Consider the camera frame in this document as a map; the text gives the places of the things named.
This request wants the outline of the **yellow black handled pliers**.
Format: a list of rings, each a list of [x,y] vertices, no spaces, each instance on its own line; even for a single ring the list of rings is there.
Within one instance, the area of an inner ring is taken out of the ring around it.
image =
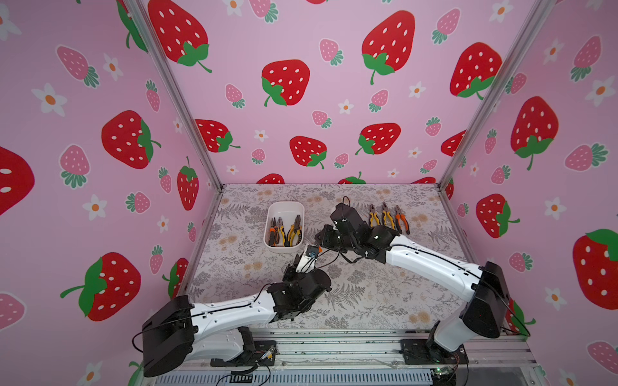
[[[383,202],[381,205],[381,223],[388,228],[397,229],[394,221],[394,217],[389,210],[388,205]]]

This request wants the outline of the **small orange black pliers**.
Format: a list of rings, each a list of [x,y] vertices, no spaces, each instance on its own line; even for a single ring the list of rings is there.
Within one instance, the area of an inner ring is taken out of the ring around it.
[[[301,215],[297,215],[295,217],[295,221],[293,225],[291,225],[285,239],[286,247],[294,247],[297,246],[302,241],[302,217]]]

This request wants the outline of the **orange handled pliers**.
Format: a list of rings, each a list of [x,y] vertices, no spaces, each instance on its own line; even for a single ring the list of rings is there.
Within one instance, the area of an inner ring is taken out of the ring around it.
[[[410,225],[407,221],[405,213],[398,205],[395,206],[394,211],[396,229],[402,234],[410,235]]]

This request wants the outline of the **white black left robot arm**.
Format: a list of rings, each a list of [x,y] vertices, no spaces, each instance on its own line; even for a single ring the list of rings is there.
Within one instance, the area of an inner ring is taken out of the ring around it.
[[[293,320],[331,289],[330,276],[313,270],[232,301],[191,303],[186,295],[172,299],[143,323],[143,376],[162,376],[185,360],[249,359],[257,351],[249,326]]]

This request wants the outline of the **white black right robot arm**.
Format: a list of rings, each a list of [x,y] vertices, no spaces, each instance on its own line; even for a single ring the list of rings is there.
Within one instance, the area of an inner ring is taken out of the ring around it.
[[[455,314],[432,328],[427,353],[452,353],[470,339],[501,336],[510,296],[499,265],[489,262],[480,266],[447,257],[383,225],[346,232],[326,225],[315,241],[325,249],[353,251],[360,258],[409,270],[463,299]]]

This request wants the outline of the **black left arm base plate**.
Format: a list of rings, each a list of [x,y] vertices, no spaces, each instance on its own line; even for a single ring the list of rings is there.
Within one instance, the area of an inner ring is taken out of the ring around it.
[[[210,361],[210,366],[214,368],[239,368],[252,367],[254,365],[273,366],[275,364],[276,354],[276,341],[259,340],[243,347],[241,354],[232,360],[212,359]]]

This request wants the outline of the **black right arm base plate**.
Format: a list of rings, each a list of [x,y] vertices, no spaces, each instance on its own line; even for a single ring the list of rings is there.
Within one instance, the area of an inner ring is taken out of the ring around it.
[[[449,352],[426,339],[402,339],[400,353],[407,365],[458,365],[468,364],[468,355],[463,345]]]

